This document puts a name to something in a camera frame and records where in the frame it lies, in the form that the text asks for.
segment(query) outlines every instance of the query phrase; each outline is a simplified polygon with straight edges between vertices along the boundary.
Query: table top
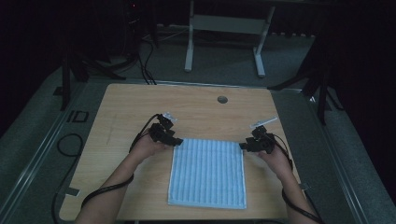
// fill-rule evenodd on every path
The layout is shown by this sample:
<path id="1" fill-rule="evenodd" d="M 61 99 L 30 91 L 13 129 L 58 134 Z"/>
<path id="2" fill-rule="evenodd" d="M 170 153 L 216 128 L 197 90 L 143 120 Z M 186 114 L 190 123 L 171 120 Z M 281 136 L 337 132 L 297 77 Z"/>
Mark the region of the table top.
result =
<path id="1" fill-rule="evenodd" d="M 218 102 L 219 96 L 228 99 Z M 265 89 L 110 84 L 99 107 L 90 135 L 78 162 L 60 217 L 74 220 L 83 199 L 98 189 L 128 154 L 137 133 L 149 118 L 170 112 L 177 118 L 173 131 L 178 138 L 201 138 L 245 142 L 250 124 L 278 117 L 271 92 Z M 265 125 L 268 133 L 287 144 L 280 120 Z M 248 219 L 287 217 L 282 186 L 264 161 L 244 153 L 247 209 L 183 207 L 167 204 L 173 149 L 157 153 L 140 164 L 125 195 L 118 219 Z M 297 170 L 294 174 L 299 179 Z"/>

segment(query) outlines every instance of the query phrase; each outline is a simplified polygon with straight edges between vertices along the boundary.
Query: human arm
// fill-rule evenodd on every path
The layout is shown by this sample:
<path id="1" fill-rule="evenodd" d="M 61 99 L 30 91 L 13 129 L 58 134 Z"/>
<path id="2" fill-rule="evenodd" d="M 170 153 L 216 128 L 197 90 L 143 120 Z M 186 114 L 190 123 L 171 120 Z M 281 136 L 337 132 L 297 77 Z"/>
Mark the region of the human arm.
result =
<path id="1" fill-rule="evenodd" d="M 311 208 L 303 192 L 301 191 L 297 179 L 290 168 L 288 158 L 285 156 L 282 150 L 283 149 L 279 148 L 279 146 L 275 144 L 275 148 L 271 154 L 261 151 L 256 153 L 256 155 L 267 162 L 268 166 L 276 174 L 283 186 L 286 196 L 291 201 L 291 203 L 316 216 L 315 211 Z M 318 224 L 316 221 L 302 215 L 288 205 L 286 205 L 286 209 L 291 224 Z"/>
<path id="2" fill-rule="evenodd" d="M 166 145 L 153 142 L 147 132 L 144 132 L 131 152 L 100 189 L 125 182 L 144 159 L 165 148 Z M 76 218 L 76 223 L 114 223 L 127 188 L 128 186 L 124 186 L 91 198 L 82 207 Z"/>

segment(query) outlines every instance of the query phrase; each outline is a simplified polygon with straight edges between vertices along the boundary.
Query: light blue pad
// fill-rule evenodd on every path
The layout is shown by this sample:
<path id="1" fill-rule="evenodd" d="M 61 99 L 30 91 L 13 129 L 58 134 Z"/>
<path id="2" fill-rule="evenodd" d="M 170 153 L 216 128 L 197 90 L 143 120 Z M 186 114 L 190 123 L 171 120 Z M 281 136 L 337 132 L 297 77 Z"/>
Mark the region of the light blue pad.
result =
<path id="1" fill-rule="evenodd" d="M 247 208 L 243 154 L 239 144 L 183 139 L 174 151 L 168 203 Z"/>

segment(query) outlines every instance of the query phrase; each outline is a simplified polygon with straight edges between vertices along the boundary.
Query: gray carpet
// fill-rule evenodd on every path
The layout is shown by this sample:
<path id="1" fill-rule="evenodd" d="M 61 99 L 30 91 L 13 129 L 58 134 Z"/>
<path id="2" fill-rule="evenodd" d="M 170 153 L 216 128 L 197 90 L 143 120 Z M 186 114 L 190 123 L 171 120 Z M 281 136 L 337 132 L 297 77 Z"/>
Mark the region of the gray carpet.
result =
<path id="1" fill-rule="evenodd" d="M 160 48 L 153 51 L 148 61 L 148 70 L 155 79 L 161 83 L 265 88 L 293 77 L 313 41 L 305 37 L 287 39 L 284 36 L 269 36 L 262 54 L 267 76 L 259 78 L 256 76 L 251 50 L 256 41 L 254 36 L 232 36 L 226 40 L 217 36 L 214 41 L 213 38 L 209 39 L 212 34 L 200 35 L 200 38 L 196 38 L 190 73 L 184 72 L 186 36 L 179 35 L 161 41 Z M 142 46 L 141 55 L 143 60 L 147 58 L 149 45 Z M 144 84 L 137 65 L 118 73 L 127 77 L 122 82 Z M 58 70 L 43 83 L 20 117 L 2 137 L 2 215 L 7 210 L 3 205 L 12 205 L 7 219 L 4 219 L 5 223 L 53 222 L 53 195 L 73 163 L 73 158 L 67 158 L 57 151 L 56 142 L 68 133 L 80 134 L 85 142 L 106 86 L 112 82 L 115 80 L 102 75 L 92 76 L 88 83 L 73 81 L 73 101 L 66 111 L 60 112 L 62 99 L 52 95 L 55 88 L 61 85 L 61 72 Z M 304 80 L 291 88 L 300 89 L 303 85 Z M 284 90 L 276 91 L 273 95 L 286 136 L 293 148 L 296 167 L 302 181 L 311 187 L 308 193 L 325 222 L 396 223 L 394 204 L 376 175 L 347 114 L 337 111 L 330 104 L 332 110 L 326 111 L 327 126 L 323 127 L 315 116 L 316 104 L 310 103 L 299 92 Z M 87 122 L 68 122 L 72 110 L 89 112 Z M 78 140 L 74 137 L 66 138 L 61 147 L 70 150 L 68 152 L 71 154 L 76 153 Z M 17 195 L 12 190 L 21 174 L 24 174 L 23 169 L 37 152 L 42 152 L 42 163 L 37 165 L 39 169 L 36 174 L 29 174 L 25 191 Z M 71 176 L 59 189 L 56 214 L 70 178 Z M 19 200 L 6 202 L 6 199 L 12 201 L 15 198 Z"/>

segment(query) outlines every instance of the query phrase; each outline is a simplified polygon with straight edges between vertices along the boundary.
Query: dark background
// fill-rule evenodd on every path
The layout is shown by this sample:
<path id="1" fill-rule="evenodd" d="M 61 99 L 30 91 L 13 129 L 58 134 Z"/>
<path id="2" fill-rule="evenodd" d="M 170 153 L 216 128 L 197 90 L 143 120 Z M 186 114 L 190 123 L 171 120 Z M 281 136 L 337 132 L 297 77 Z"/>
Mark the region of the dark background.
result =
<path id="1" fill-rule="evenodd" d="M 152 27 L 150 23 L 187 25 L 189 2 L 154 1 L 153 11 L 146 10 L 141 15 L 144 28 Z M 228 7 L 220 7 L 224 1 L 196 1 L 196 10 L 251 17 L 262 17 L 265 10 L 251 7 L 260 1 L 249 1 L 251 4 L 242 6 L 227 2 Z M 395 3 L 384 0 L 284 2 L 276 3 L 270 32 L 317 37 L 304 66 L 322 63 L 326 53 L 326 61 L 332 67 L 331 86 L 336 89 L 395 201 L 392 141 L 396 133 L 392 98 L 396 86 Z M 0 135 L 21 113 L 43 80 L 59 68 L 67 49 L 104 61 L 112 54 L 138 50 L 133 43 L 134 34 L 126 26 L 129 4 L 121 0 L 1 3 Z"/>

